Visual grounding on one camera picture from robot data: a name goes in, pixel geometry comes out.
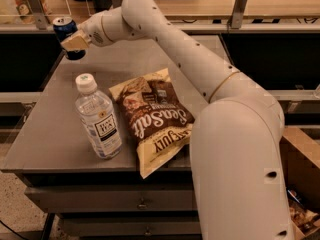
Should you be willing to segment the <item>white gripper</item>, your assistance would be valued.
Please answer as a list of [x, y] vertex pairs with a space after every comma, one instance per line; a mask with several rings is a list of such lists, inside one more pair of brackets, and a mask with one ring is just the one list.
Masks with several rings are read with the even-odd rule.
[[105, 47], [113, 44], [107, 27], [113, 19], [112, 13], [102, 11], [94, 14], [86, 21], [78, 25], [78, 31], [61, 42], [66, 51], [85, 50], [90, 43]]

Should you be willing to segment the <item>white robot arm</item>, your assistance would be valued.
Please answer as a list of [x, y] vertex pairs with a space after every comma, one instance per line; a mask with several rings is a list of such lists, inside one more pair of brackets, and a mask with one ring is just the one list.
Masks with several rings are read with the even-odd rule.
[[270, 93], [170, 23], [153, 0], [123, 0], [79, 24], [62, 45], [82, 50], [154, 40], [206, 100], [190, 163], [203, 240], [295, 240], [280, 156], [284, 114]]

